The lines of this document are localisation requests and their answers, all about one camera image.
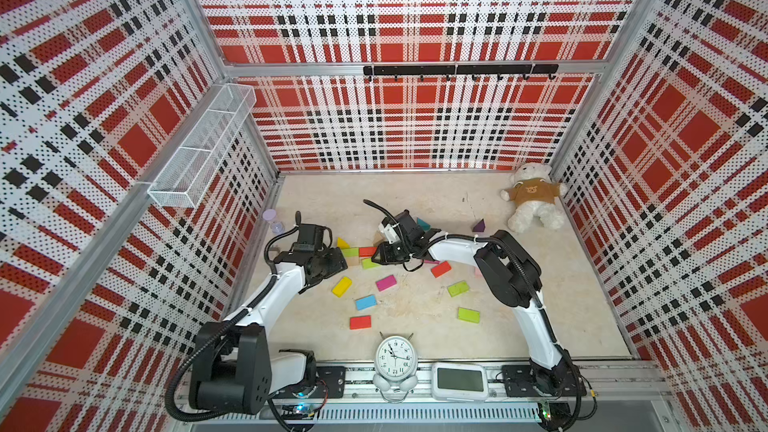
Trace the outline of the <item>yellow rectangular block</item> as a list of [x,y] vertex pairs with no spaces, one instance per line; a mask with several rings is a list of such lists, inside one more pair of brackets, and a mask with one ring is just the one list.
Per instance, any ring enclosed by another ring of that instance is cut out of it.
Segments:
[[353,281],[350,278],[344,276],[332,288],[332,294],[337,298],[342,298],[345,295],[345,293],[350,289],[352,284],[353,284]]

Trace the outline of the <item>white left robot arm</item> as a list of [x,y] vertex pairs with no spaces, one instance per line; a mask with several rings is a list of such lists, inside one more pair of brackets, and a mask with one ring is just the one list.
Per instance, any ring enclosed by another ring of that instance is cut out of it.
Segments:
[[182,422],[201,422],[228,413],[255,415],[282,390],[311,392],[318,383],[310,350],[272,351],[268,335],[291,300],[347,269],[333,234],[324,225],[297,220],[283,238],[288,250],[263,259],[266,279],[220,322],[205,323],[194,350],[177,368],[165,394],[166,412]]

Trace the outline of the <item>yellow triangle block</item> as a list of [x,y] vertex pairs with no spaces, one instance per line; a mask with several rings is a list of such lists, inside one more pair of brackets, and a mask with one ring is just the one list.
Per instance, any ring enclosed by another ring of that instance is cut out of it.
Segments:
[[351,248],[351,246],[344,239],[342,239],[341,237],[337,238],[337,246],[340,249],[350,249]]

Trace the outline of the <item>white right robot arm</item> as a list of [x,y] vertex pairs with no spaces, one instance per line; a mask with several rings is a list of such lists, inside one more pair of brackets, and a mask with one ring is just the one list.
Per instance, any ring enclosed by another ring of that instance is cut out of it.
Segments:
[[578,368],[560,345],[546,312],[541,267],[508,232],[487,236],[425,231],[405,210],[394,215],[375,202],[363,203],[384,215],[372,261],[379,265],[406,265],[413,260],[451,262],[479,269],[493,297],[512,309],[527,343],[532,386],[542,396],[583,395]]

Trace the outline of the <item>magenta rectangular block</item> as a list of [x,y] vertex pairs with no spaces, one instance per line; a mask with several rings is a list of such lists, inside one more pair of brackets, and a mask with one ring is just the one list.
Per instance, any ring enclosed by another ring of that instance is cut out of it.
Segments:
[[389,275],[376,282],[376,287],[379,292],[383,292],[397,285],[397,280],[394,275]]

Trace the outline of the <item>red block front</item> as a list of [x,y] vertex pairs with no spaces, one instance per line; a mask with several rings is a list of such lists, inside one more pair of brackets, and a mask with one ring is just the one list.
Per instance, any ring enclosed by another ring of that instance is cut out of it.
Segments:
[[349,320],[350,330],[364,330],[372,327],[372,318],[369,315],[355,316]]

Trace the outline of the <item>blue rectangular block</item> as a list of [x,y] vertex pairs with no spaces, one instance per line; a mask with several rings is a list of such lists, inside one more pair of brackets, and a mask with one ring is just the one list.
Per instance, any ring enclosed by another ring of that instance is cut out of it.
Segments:
[[374,295],[368,295],[355,301],[355,307],[357,311],[363,311],[376,305],[377,300]]

